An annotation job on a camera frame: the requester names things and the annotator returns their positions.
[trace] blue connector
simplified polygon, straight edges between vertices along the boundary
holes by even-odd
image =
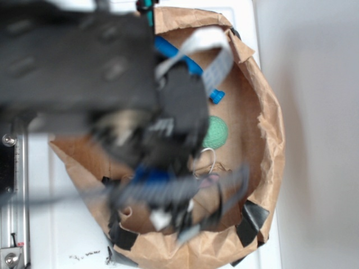
[[[209,97],[212,99],[213,104],[217,105],[224,96],[225,96],[224,91],[213,90]]]
[[[174,45],[161,36],[155,37],[155,47],[168,58],[174,57],[178,52],[178,49]],[[203,70],[195,61],[188,56],[183,56],[182,60],[186,62],[190,74],[202,76]],[[214,89],[212,92],[207,92],[207,96],[217,105],[225,96],[225,92]]]

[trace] black electrical tape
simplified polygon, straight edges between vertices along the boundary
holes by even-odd
[[[237,31],[234,27],[231,28],[231,32],[232,32],[236,37],[238,37],[240,40],[242,40],[240,34],[238,33],[238,31]]]
[[[246,258],[246,256],[244,256],[244,257],[241,258],[241,259],[236,260],[235,262],[232,262],[231,265],[232,265],[233,267],[236,267],[236,266],[237,266],[240,262],[242,262],[245,258]]]
[[[242,210],[242,221],[237,226],[237,235],[244,247],[248,246],[257,237],[265,220],[269,216],[269,211],[247,201]]]
[[[108,240],[108,242],[110,244],[110,246],[107,246],[107,250],[108,250],[107,262],[108,263],[111,261],[111,262],[120,263],[122,265],[127,265],[127,266],[131,266],[131,267],[139,266],[136,262],[127,258],[125,255],[116,252],[113,249],[113,243],[110,240]]]
[[[120,221],[121,219],[119,218],[118,212],[114,210],[108,224],[110,228],[108,234],[113,244],[126,251],[130,251],[139,235],[120,227]]]

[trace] brown paper bag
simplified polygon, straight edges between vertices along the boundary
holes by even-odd
[[[155,25],[156,33],[177,47],[196,27],[219,25],[227,34],[235,65],[218,86],[226,96],[218,105],[209,103],[209,110],[226,122],[229,135],[226,144],[216,150],[214,171],[225,173],[246,161],[250,164],[250,185],[245,199],[221,219],[216,230],[204,231],[183,246],[176,244],[172,231],[155,232],[146,207],[119,212],[121,223],[117,226],[122,238],[128,240],[116,244],[114,250],[140,268],[218,268],[245,257],[268,240],[284,168],[282,111],[252,57],[254,51],[235,36],[224,16],[202,10],[157,8]],[[216,54],[211,50],[191,58],[205,68]],[[50,145],[82,191],[101,187],[103,176],[129,180],[132,174],[130,168],[111,160],[88,137],[58,138]],[[206,152],[196,162],[196,173],[207,173],[210,164],[211,156]],[[105,200],[85,202],[108,235],[110,212]],[[195,202],[195,218],[217,207],[206,193],[197,195]]]

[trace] blue part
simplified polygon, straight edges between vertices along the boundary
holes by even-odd
[[[161,36],[155,37],[155,47],[168,58],[172,58],[178,53],[178,49]],[[186,62],[190,74],[202,76],[203,70],[195,61],[188,56],[183,56],[182,60]],[[213,103],[217,105],[224,96],[224,92],[213,90],[209,97],[212,99]]]
[[[164,56],[168,58],[172,58],[178,52],[178,49],[174,45],[172,45],[170,42],[168,42],[167,40],[165,40],[165,38],[161,36],[155,37],[155,47],[159,52],[161,52]],[[199,76],[202,75],[202,68],[190,57],[183,56],[182,60],[187,63],[190,74]]]
[[[164,183],[170,181],[171,178],[172,178],[171,175],[166,171],[158,170],[154,168],[146,168],[140,165],[135,170],[135,176],[133,180],[131,180],[131,184]]]
[[[212,99],[213,104],[217,105],[223,99],[224,96],[225,96],[224,91],[213,90],[213,92],[209,97]]]

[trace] green mesh ball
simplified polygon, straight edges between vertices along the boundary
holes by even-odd
[[[228,127],[224,120],[216,116],[209,117],[209,127],[203,140],[203,147],[218,149],[222,147],[228,137]]]

